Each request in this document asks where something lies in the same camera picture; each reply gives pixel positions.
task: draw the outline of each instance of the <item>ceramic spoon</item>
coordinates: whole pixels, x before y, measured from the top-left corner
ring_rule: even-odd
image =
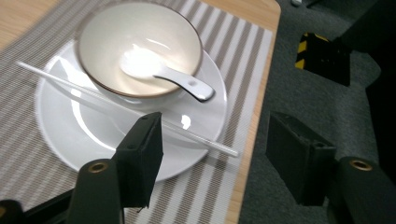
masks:
[[[161,78],[171,81],[192,95],[199,102],[210,100],[215,90],[193,76],[178,72],[165,65],[163,59],[149,49],[134,48],[120,58],[121,70],[135,78]]]

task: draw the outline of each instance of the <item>gray fabric surface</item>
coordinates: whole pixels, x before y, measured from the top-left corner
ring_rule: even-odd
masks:
[[[379,76],[379,67],[364,53],[350,57],[351,84],[339,85],[294,67],[303,33],[330,40],[341,35],[375,1],[326,0],[308,9],[313,1],[293,7],[277,0],[281,18],[274,57],[262,107],[240,223],[328,223],[326,203],[304,207],[293,200],[280,176],[265,157],[270,111],[294,116],[338,149],[336,158],[356,156],[377,162],[375,136],[365,87]]]

